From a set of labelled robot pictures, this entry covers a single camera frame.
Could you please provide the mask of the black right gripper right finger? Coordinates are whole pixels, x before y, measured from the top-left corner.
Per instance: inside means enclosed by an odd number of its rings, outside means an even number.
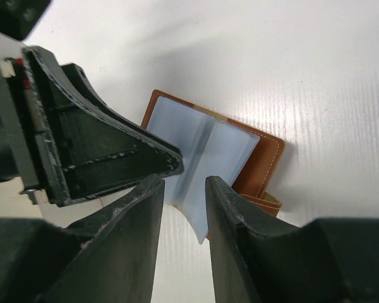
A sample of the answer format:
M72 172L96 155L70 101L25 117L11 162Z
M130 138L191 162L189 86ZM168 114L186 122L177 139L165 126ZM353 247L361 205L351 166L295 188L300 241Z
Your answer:
M205 181L217 302L379 302L379 218L296 227Z

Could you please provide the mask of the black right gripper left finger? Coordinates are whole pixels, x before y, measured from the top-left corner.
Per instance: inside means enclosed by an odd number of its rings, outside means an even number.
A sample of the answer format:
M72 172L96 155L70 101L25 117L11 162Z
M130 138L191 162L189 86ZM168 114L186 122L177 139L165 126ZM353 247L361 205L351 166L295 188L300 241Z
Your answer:
M66 228L0 218L0 302L150 302L164 189L151 175Z

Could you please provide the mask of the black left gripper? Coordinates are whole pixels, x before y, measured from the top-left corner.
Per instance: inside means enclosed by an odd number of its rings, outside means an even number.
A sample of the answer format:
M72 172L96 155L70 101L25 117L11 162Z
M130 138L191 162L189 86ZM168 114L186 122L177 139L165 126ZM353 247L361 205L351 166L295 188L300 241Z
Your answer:
M60 207L184 169L179 148L109 108L81 67L39 46L0 62L0 183Z

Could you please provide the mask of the brown leather card holder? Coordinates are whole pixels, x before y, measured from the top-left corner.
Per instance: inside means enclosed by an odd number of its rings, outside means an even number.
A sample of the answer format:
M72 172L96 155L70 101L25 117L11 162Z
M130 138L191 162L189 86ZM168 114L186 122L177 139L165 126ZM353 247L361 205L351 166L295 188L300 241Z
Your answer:
M164 201L185 216L199 243L208 236L205 180L211 175L278 214L282 203L267 187L284 140L160 90L152 92L141 126L181 150L184 170L167 178Z

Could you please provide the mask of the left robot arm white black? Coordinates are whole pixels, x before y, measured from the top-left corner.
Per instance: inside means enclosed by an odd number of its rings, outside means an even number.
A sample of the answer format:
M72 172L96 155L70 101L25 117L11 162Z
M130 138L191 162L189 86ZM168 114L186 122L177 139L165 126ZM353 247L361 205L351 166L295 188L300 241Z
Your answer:
M0 183L74 205L184 169L179 148L109 108L83 69L27 46L49 1L0 1Z

